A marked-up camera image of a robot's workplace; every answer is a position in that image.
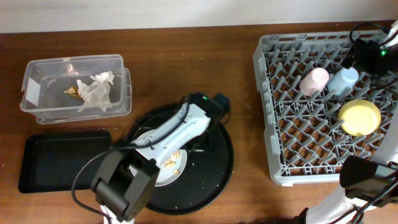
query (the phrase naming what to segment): wooden surface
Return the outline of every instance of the wooden surface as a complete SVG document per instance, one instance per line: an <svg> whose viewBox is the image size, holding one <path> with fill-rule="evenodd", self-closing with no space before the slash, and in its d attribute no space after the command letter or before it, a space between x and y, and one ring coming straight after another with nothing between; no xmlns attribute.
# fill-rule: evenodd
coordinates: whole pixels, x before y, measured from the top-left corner
<svg viewBox="0 0 398 224"><path fill-rule="evenodd" d="M195 91L210 96L221 92L231 99L232 116L226 125L235 153L231 180L218 199L198 212L167 216L145 209L136 223L273 222L316 205L338 184L281 187L269 178L252 54L264 34L327 32L352 26L354 23L286 24L0 35L0 223L101 223L99 215L75 205L70 192L19 193L25 140L32 134L98 128L105 128L116 140L137 116ZM44 126L19 109L27 62L98 54L120 54L130 69L133 108L129 116ZM99 208L89 190L78 192L78 197ZM366 212L364 218L366 223L396 220L397 205Z"/></svg>

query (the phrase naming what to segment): yellow bowl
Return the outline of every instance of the yellow bowl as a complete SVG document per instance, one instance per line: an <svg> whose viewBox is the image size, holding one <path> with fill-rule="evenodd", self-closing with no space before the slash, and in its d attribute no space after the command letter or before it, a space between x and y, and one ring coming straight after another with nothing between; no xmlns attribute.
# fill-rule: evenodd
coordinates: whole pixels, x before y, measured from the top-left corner
<svg viewBox="0 0 398 224"><path fill-rule="evenodd" d="M352 100L340 109L338 119L343 119L341 126L352 136L368 135L375 131L381 122L380 110L366 100Z"/></svg>

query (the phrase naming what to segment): black round tray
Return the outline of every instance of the black round tray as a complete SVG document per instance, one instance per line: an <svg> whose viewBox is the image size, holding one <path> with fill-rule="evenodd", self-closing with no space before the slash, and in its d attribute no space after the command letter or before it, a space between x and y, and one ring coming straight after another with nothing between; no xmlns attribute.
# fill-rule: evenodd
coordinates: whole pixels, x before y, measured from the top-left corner
<svg viewBox="0 0 398 224"><path fill-rule="evenodd" d="M154 109L138 119L126 136L132 141L171 118L178 105ZM147 208L168 215L195 212L214 201L231 177L234 153L224 126L209 134L210 147L205 152L188 153L187 165L180 177L169 185L156 187Z"/></svg>

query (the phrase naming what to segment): clear plastic container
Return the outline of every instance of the clear plastic container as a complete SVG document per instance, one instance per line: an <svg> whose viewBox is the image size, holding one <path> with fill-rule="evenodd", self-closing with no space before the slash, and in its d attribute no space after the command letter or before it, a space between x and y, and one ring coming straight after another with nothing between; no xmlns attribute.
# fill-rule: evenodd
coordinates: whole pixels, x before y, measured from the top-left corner
<svg viewBox="0 0 398 224"><path fill-rule="evenodd" d="M90 85L90 75L112 71L110 107L104 112L98 106L83 106L83 100L64 93L77 80ZM120 55L34 60L28 63L22 91L21 110L36 116L40 124L61 123L122 116L131 112L131 81Z"/></svg>

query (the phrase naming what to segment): plastic dish rack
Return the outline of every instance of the plastic dish rack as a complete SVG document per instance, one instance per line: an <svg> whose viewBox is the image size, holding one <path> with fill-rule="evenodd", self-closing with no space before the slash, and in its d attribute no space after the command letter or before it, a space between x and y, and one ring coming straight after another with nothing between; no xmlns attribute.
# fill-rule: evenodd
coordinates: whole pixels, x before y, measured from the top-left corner
<svg viewBox="0 0 398 224"><path fill-rule="evenodd" d="M382 41L376 30L354 33L364 40ZM345 159L357 155L371 159L387 133L397 98L384 90L369 89L369 75L342 97L326 88L305 96L300 79L314 68L333 73L341 68L351 43L348 32L265 35L253 55L257 90L261 92L271 179L284 186L336 182ZM338 120L342 105L354 99L372 101L380 109L378 130L367 136L347 134Z"/></svg>

